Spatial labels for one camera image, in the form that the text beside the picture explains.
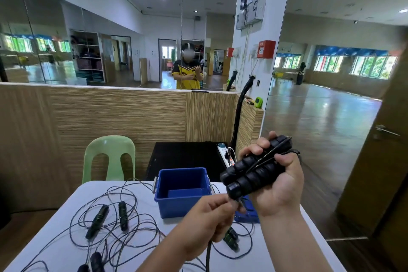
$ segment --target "black table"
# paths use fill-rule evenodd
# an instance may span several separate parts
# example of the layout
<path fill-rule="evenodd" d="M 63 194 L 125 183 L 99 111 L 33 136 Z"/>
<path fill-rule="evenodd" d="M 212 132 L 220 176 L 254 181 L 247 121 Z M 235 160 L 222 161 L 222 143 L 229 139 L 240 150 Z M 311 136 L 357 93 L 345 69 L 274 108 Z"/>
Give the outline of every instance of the black table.
<path fill-rule="evenodd" d="M 161 169 L 204 167 L 211 182 L 221 182 L 225 163 L 214 142 L 156 142 L 145 181 L 153 181 Z"/>

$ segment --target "green plastic chair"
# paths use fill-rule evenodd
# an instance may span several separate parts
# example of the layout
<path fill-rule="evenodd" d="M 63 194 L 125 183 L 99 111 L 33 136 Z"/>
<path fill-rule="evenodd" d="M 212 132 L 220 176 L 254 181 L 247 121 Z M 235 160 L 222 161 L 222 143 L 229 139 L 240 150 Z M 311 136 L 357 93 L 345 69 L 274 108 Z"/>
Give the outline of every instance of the green plastic chair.
<path fill-rule="evenodd" d="M 107 181 L 123 181 L 125 179 L 120 163 L 120 156 L 123 154 L 129 154 L 132 158 L 133 178 L 135 178 L 136 156 L 133 141 L 127 136 L 101 136 L 86 147 L 82 184 L 91 180 L 92 160 L 98 154 L 106 154 L 109 157 Z"/>

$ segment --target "window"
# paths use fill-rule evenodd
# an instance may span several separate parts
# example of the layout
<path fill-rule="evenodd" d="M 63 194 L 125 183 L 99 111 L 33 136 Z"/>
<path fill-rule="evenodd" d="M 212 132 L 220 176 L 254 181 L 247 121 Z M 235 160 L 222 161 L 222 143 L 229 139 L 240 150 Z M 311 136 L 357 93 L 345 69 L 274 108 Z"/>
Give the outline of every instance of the window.
<path fill-rule="evenodd" d="M 279 68 L 280 62 L 282 60 L 282 57 L 277 57 L 275 58 L 275 68 Z"/>
<path fill-rule="evenodd" d="M 46 52 L 47 51 L 47 46 L 49 46 L 49 48 L 51 49 L 51 52 L 55 52 L 55 48 L 54 48 L 54 43 L 52 42 L 52 40 L 45 40 L 45 39 L 37 39 L 37 44 L 38 44 L 38 48 L 40 49 L 40 51 Z"/>
<path fill-rule="evenodd" d="M 163 58 L 170 59 L 171 58 L 171 50 L 174 50 L 172 46 L 162 46 L 161 52 L 163 54 Z"/>
<path fill-rule="evenodd" d="M 10 51 L 28 53 L 33 52 L 31 41 L 27 38 L 5 36 L 6 44 Z"/>
<path fill-rule="evenodd" d="M 343 58 L 343 56 L 319 56 L 314 70 L 338 73 Z"/>
<path fill-rule="evenodd" d="M 59 50 L 61 52 L 70 53 L 71 46 L 69 45 L 68 41 L 58 41 Z"/>
<path fill-rule="evenodd" d="M 300 56 L 291 56 L 285 59 L 283 68 L 296 69 L 300 61 Z"/>
<path fill-rule="evenodd" d="M 350 74 L 388 80 L 396 61 L 395 56 L 358 56 Z"/>

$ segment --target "white floor line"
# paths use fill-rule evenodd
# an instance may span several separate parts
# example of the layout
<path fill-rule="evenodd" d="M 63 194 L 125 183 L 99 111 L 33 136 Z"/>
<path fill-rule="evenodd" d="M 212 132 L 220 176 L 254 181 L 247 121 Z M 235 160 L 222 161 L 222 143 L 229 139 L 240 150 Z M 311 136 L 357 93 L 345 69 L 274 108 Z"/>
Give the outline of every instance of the white floor line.
<path fill-rule="evenodd" d="M 368 240 L 368 237 L 333 238 L 333 239 L 326 239 L 326 242 L 332 242 L 332 241 L 352 241 L 352 240 Z"/>

